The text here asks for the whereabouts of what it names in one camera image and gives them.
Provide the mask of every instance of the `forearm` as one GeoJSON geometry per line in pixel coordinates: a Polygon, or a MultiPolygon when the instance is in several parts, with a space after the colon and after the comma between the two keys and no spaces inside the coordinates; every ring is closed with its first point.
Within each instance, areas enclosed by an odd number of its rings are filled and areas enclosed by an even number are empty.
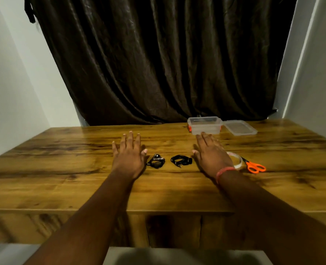
{"type": "Polygon", "coordinates": [[[102,264],[116,215],[131,183],[131,177],[112,172],[25,264],[102,264]]]}
{"type": "Polygon", "coordinates": [[[326,264],[326,226],[273,196],[237,171],[219,184],[274,264],[326,264]]]}

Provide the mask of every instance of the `orange scissors handle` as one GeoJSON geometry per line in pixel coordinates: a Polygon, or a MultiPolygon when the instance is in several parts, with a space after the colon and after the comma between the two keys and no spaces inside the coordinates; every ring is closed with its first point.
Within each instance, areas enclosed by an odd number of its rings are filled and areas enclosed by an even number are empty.
{"type": "Polygon", "coordinates": [[[243,161],[245,162],[246,166],[248,167],[248,170],[253,173],[253,174],[257,174],[259,172],[265,172],[266,171],[266,167],[264,167],[263,165],[260,164],[256,164],[253,162],[249,162],[248,160],[242,158],[243,161]]]}

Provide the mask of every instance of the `plastic container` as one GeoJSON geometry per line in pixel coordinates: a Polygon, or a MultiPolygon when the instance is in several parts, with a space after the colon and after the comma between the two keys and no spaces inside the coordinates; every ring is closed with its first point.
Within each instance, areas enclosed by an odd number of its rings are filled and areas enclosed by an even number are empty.
{"type": "Polygon", "coordinates": [[[224,125],[234,136],[257,134],[257,130],[243,120],[225,121],[224,125]]]}
{"type": "Polygon", "coordinates": [[[211,117],[190,117],[187,119],[189,131],[193,135],[199,135],[201,132],[207,134],[219,134],[223,121],[217,116],[211,117]]]}

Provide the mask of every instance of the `container lid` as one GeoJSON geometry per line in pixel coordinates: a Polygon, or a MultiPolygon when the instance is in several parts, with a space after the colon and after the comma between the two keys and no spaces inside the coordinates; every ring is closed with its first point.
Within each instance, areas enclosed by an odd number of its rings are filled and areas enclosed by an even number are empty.
{"type": "Polygon", "coordinates": [[[223,121],[217,117],[217,116],[209,116],[209,117],[190,117],[187,119],[187,123],[190,126],[197,126],[197,125],[203,125],[203,126],[216,126],[216,125],[222,125],[223,121]]]}
{"type": "Polygon", "coordinates": [[[257,134],[257,130],[243,120],[224,121],[224,125],[234,136],[257,134]]]}

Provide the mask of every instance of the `red bracelet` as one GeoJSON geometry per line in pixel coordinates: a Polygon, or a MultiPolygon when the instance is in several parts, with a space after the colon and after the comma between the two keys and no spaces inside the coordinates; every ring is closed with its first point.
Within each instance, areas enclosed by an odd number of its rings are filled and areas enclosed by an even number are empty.
{"type": "Polygon", "coordinates": [[[225,168],[222,168],[221,170],[219,170],[217,172],[217,174],[215,175],[215,180],[217,182],[217,184],[219,184],[219,177],[225,172],[225,171],[228,171],[228,170],[236,170],[233,166],[227,166],[225,168]]]}

